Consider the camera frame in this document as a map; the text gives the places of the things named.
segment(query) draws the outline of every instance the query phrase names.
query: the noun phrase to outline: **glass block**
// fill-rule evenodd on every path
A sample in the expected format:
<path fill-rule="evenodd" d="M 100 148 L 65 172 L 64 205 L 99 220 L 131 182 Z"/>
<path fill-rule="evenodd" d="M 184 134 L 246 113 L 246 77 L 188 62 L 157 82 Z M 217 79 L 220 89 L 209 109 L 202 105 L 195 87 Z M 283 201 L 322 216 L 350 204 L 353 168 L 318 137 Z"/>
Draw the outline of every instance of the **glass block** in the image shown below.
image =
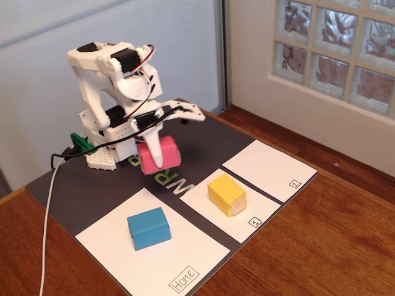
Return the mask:
<path fill-rule="evenodd" d="M 302 43 L 309 39 L 312 6 L 295 1 L 277 0 L 276 33 Z"/>
<path fill-rule="evenodd" d="M 319 0 L 320 2 L 329 2 L 336 3 L 339 5 L 351 7 L 351 8 L 359 8 L 361 0 Z"/>
<path fill-rule="evenodd" d="M 365 19 L 358 58 L 395 70 L 395 26 Z"/>
<path fill-rule="evenodd" d="M 324 55 L 313 54 L 309 86 L 330 96 L 342 98 L 349 64 Z"/>
<path fill-rule="evenodd" d="M 371 111 L 387 114 L 394 95 L 395 78 L 356 67 L 349 102 Z"/>
<path fill-rule="evenodd" d="M 276 42 L 273 74 L 302 84 L 306 60 L 304 49 Z"/>
<path fill-rule="evenodd" d="M 395 0 L 368 0 L 368 10 L 395 17 Z"/>
<path fill-rule="evenodd" d="M 317 13 L 314 46 L 350 56 L 358 17 L 320 8 Z"/>

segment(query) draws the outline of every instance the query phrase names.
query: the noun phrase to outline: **pink block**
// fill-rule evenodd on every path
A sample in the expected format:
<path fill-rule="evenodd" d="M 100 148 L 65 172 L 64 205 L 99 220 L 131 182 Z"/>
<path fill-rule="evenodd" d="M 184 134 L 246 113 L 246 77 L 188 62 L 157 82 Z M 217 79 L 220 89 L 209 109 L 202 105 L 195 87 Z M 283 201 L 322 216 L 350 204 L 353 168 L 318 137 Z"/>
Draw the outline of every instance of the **pink block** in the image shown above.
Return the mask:
<path fill-rule="evenodd" d="M 181 164 L 181 155 L 171 136 L 166 136 L 159 139 L 160 147 L 163 155 L 163 167 L 158 168 L 146 143 L 138 144 L 138 155 L 140 158 L 141 169 L 145 175 L 156 173 L 167 168 L 178 167 Z"/>

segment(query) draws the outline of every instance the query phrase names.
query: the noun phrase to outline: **white paper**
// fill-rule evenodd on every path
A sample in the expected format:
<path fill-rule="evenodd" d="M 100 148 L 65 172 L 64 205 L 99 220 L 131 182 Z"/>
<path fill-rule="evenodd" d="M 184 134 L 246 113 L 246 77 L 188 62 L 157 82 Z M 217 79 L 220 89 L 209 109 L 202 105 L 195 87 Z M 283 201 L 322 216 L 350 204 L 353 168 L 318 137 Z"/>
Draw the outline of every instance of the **white paper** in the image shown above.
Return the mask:
<path fill-rule="evenodd" d="M 172 238 L 135 251 L 127 217 L 157 207 L 165 213 Z M 229 253 L 146 189 L 76 238 L 133 296 L 185 295 Z"/>
<path fill-rule="evenodd" d="M 207 185 L 222 174 L 224 174 L 224 171 L 218 169 L 195 188 L 188 191 L 181 200 L 200 215 L 211 221 L 211 223 L 242 243 L 256 231 L 262 223 L 269 219 L 280 205 L 229 175 L 233 181 L 246 191 L 247 207 L 236 216 L 227 217 L 211 200 L 209 200 L 207 190 Z"/>
<path fill-rule="evenodd" d="M 291 198 L 317 172 L 258 140 L 223 166 L 282 202 Z"/>

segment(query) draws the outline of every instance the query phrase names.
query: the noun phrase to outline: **blue block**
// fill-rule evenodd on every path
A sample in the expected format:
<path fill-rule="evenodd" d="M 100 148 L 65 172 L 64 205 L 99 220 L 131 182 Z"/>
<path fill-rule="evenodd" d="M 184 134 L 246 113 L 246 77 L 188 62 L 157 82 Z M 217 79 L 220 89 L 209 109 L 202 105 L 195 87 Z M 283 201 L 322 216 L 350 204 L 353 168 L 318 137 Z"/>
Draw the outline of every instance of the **blue block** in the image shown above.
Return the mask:
<path fill-rule="evenodd" d="M 136 251 L 172 238 L 162 208 L 128 217 L 128 225 Z"/>

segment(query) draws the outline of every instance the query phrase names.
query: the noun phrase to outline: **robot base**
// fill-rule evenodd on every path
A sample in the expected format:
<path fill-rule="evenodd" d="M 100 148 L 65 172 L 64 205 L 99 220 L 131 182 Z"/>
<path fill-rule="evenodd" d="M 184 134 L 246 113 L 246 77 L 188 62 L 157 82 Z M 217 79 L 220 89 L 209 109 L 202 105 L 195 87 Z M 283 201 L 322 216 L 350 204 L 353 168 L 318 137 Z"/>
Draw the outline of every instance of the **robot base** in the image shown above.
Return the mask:
<path fill-rule="evenodd" d="M 118 106 L 111 108 L 108 112 L 111 113 L 111 110 L 114 111 L 116 107 Z M 94 122 L 89 109 L 81 112 L 79 116 L 89 143 L 95 146 L 127 137 L 136 131 L 131 120 L 124 121 L 117 126 L 100 129 Z M 94 154 L 87 155 L 86 162 L 90 168 L 113 171 L 117 168 L 117 162 L 121 162 L 132 155 L 137 155 L 137 153 L 136 142 L 132 138 L 109 147 L 100 148 Z"/>

